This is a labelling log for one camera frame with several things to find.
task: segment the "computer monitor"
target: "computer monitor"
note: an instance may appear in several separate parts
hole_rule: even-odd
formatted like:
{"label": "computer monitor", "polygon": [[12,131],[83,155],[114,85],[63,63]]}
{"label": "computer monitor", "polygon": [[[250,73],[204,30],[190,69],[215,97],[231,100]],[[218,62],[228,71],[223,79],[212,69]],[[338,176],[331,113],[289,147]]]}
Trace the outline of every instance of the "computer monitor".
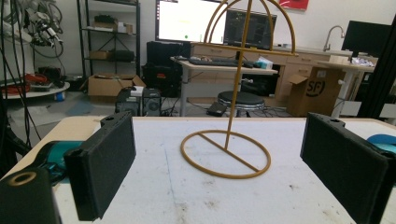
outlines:
{"label": "computer monitor", "polygon": [[352,57],[367,53],[379,57],[390,32],[390,25],[350,21],[341,50],[352,51]]}
{"label": "computer monitor", "polygon": [[[227,10],[226,26],[224,31],[224,44],[240,47],[242,34],[244,33],[245,17],[244,10]],[[272,15],[275,29],[276,15]],[[245,47],[256,49],[269,49],[271,46],[271,27],[269,16],[264,13],[250,12],[250,21],[247,30]]]}
{"label": "computer monitor", "polygon": [[[206,27],[220,4],[213,0],[156,1],[155,40],[176,42],[203,42]],[[218,15],[224,8],[226,5],[223,5]],[[216,24],[210,43],[223,43],[225,16],[226,13]]]}

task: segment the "white wall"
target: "white wall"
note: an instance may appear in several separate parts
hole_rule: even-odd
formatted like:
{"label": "white wall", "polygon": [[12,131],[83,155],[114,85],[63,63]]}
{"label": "white wall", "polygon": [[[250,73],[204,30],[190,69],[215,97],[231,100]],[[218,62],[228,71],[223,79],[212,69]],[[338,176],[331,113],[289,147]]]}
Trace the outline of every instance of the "white wall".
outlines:
{"label": "white wall", "polygon": [[[246,1],[236,5],[237,8],[246,9]],[[81,74],[81,58],[79,51],[78,15],[77,2],[75,0],[57,0],[57,5],[64,14],[62,27],[64,34],[64,54],[61,60],[66,68],[67,74]],[[141,0],[141,64],[147,60],[146,43],[155,40],[155,1]],[[273,14],[276,14],[275,43],[290,43],[290,33],[286,21],[280,11],[266,1]],[[261,2],[253,1],[253,10],[264,9]],[[394,0],[311,0],[306,11],[287,9],[293,23],[296,35],[297,47],[309,47],[322,49],[327,34],[334,25],[341,25],[347,29],[349,20],[369,21],[391,24],[395,17],[396,4]],[[340,38],[340,30],[333,30],[330,37],[332,49],[341,49],[343,39]],[[56,60],[44,60],[37,56],[36,65],[53,64],[59,65]]]}

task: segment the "faucet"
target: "faucet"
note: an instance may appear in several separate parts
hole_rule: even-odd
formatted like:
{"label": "faucet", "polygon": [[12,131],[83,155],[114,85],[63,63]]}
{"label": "faucet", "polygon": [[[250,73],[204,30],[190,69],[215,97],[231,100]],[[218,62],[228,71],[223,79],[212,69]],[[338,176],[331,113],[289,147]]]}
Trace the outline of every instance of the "faucet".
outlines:
{"label": "faucet", "polygon": [[[334,29],[336,27],[339,27],[341,29],[341,38],[346,37],[343,27],[341,27],[340,25],[335,25],[334,27],[332,27],[332,29]],[[326,44],[324,44],[323,51],[330,49],[330,44],[329,44],[329,46],[327,46],[327,44],[329,43],[329,37],[330,37],[330,34],[332,33],[332,29],[330,29],[329,33],[327,34]]]}

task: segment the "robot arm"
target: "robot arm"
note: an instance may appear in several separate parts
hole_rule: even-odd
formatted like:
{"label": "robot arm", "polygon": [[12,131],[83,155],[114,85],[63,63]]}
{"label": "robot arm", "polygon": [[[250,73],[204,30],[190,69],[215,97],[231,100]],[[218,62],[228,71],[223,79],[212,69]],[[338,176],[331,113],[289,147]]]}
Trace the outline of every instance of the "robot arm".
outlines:
{"label": "robot arm", "polygon": [[61,45],[62,39],[59,38],[57,33],[51,28],[51,18],[46,13],[33,11],[31,8],[27,8],[26,16],[29,21],[35,25],[36,34],[34,34],[33,43],[37,45],[50,45],[54,46],[54,40],[58,41]]}
{"label": "robot arm", "polygon": [[[63,31],[59,27],[59,19],[52,13],[51,7],[56,7],[53,3],[46,4],[45,1],[47,0],[15,1],[14,3],[3,2],[3,4],[7,5],[7,10],[4,11],[6,16],[3,17],[7,18],[3,20],[5,36],[15,36],[16,39],[20,39],[21,36],[23,41],[38,46],[54,47],[54,41],[58,41],[62,45],[63,41],[59,38],[58,33],[61,34]],[[21,22],[21,27],[24,29],[33,24],[33,31],[27,34],[23,29],[19,29],[17,20]]]}

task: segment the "black stool seat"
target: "black stool seat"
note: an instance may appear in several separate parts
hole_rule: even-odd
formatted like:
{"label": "black stool seat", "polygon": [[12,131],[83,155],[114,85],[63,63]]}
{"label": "black stool seat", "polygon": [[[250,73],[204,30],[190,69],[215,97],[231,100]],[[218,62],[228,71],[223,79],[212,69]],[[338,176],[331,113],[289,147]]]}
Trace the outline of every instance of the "black stool seat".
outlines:
{"label": "black stool seat", "polygon": [[[227,105],[228,107],[231,107],[232,100],[233,100],[233,91],[223,91],[218,95],[218,101],[222,105]],[[259,109],[263,109],[264,106],[265,103],[263,98],[258,95],[243,91],[239,91],[236,94],[235,109],[259,110]]]}

